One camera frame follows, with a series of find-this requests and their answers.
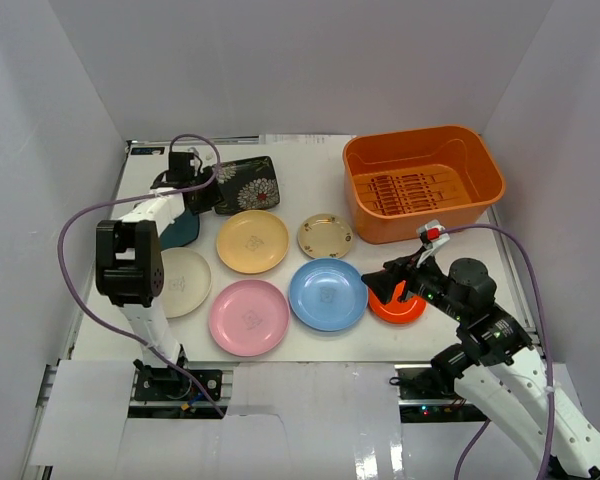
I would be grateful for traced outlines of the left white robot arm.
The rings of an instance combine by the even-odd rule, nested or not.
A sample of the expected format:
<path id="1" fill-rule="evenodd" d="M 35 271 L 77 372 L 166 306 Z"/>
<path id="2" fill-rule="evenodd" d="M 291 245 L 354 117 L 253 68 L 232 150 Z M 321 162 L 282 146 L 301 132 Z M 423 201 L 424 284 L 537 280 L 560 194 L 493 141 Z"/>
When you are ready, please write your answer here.
<path id="1" fill-rule="evenodd" d="M 167 274 L 162 252 L 184 247 L 200 232 L 199 214 L 219 202 L 217 174 L 221 163 L 204 166 L 196 152 L 171 152 L 168 168 L 153 180 L 150 196 L 115 220 L 96 227 L 96 288 L 119 308 L 132 335 L 143 341 L 142 364 L 160 368 L 157 387 L 179 399 L 191 387 L 181 366 L 184 347 L 168 324 L 161 294 Z"/>

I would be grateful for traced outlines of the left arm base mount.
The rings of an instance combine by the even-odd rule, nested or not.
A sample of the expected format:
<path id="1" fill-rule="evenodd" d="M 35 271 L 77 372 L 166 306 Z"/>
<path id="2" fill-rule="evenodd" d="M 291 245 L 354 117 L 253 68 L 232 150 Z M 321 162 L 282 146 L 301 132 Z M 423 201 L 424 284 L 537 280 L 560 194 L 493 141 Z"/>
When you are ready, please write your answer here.
<path id="1" fill-rule="evenodd" d="M 202 369 L 187 372 L 204 388 L 204 394 L 189 377 L 171 367 L 152 367 L 141 360 L 135 360 L 136 369 L 131 399 L 135 402 L 156 403 L 181 401 L 191 404 L 196 401 L 221 399 L 223 372 L 219 369 Z"/>

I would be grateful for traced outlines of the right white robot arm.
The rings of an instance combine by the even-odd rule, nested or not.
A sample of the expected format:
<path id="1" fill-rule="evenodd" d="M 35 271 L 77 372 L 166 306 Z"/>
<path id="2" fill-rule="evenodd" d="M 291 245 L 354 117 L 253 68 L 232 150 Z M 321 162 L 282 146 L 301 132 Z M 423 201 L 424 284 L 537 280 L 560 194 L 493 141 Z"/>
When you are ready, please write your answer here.
<path id="1" fill-rule="evenodd" d="M 550 383 L 548 358 L 496 303 L 496 283 L 482 262 L 460 258 L 443 273 L 433 257 L 417 252 L 386 262 L 362 281 L 383 303 L 404 285 L 457 321 L 458 343 L 431 361 L 439 396 L 472 403 L 539 474 L 554 466 L 567 477 L 600 479 L 600 432 Z"/>

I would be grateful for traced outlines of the black floral square plate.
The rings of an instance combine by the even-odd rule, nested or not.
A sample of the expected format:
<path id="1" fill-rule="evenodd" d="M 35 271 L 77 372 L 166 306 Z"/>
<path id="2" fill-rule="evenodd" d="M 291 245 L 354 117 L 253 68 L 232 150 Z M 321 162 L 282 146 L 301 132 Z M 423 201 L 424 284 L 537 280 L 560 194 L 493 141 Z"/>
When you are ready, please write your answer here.
<path id="1" fill-rule="evenodd" d="M 222 197 L 214 206 L 218 215 L 268 210 L 280 203 L 275 167 L 269 156 L 223 162 L 216 180 Z"/>

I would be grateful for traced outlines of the teal square plate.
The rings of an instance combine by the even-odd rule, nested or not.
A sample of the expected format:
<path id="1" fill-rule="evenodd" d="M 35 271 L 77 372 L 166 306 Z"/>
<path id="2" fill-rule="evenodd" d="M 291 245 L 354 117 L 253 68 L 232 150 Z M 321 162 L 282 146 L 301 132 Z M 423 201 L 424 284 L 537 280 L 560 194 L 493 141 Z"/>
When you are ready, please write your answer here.
<path id="1" fill-rule="evenodd" d="M 162 250 L 186 247 L 194 242 L 200 232 L 200 219 L 198 214 L 185 210 L 175 219 L 159 236 Z"/>

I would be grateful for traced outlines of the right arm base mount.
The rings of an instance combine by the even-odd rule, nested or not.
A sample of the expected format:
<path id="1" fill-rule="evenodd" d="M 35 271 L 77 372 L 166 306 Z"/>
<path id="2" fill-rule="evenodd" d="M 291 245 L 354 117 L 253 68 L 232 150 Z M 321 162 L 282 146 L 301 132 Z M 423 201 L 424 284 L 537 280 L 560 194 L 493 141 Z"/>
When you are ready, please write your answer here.
<path id="1" fill-rule="evenodd" d="M 471 402 L 441 384 L 429 364 L 396 364 L 389 384 L 397 389 L 402 424 L 484 422 Z"/>

